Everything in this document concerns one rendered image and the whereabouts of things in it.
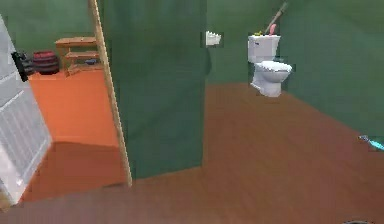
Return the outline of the wooden shelf unit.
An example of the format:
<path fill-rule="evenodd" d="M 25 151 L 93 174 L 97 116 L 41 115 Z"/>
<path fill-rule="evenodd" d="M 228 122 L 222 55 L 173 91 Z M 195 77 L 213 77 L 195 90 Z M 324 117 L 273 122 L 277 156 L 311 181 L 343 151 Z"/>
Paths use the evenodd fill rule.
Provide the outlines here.
<path fill-rule="evenodd" d="M 97 59 L 99 53 L 95 37 L 66 37 L 55 42 L 66 77 L 81 71 L 99 70 L 102 64 L 87 65 L 85 60 Z"/>

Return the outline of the white panelled room door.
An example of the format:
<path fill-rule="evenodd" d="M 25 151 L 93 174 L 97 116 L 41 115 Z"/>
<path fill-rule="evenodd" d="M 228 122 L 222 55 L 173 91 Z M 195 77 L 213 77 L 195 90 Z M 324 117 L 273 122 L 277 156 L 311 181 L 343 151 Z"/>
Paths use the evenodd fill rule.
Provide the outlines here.
<path fill-rule="evenodd" d="M 10 205 L 26 192 L 52 137 L 31 85 L 12 59 L 16 51 L 0 15 L 0 193 Z"/>

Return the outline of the turquoise handled brush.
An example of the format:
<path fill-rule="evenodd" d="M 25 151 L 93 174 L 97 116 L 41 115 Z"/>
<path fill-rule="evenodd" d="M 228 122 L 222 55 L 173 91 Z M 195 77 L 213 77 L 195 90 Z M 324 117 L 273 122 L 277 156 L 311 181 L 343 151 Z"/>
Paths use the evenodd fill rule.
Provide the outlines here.
<path fill-rule="evenodd" d="M 382 141 L 375 140 L 373 137 L 368 135 L 360 135 L 358 139 L 368 143 L 375 150 L 384 151 L 384 143 Z"/>

